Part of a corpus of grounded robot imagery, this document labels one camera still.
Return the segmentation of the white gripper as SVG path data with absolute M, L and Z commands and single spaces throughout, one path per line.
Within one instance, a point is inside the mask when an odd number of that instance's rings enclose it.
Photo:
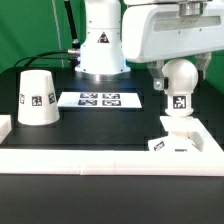
M 224 0 L 124 3 L 123 54 L 130 62 L 149 62 L 147 68 L 155 90 L 168 88 L 168 78 L 162 71 L 165 59 L 196 55 L 199 81 L 206 78 L 210 52 L 224 50 Z

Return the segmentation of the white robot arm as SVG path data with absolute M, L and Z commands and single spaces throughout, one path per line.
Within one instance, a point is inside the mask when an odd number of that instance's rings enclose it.
M 128 72 L 127 62 L 146 63 L 154 88 L 168 87 L 166 60 L 196 57 L 204 78 L 211 54 L 224 50 L 224 0 L 84 0 L 86 39 L 76 71 L 94 80 Z

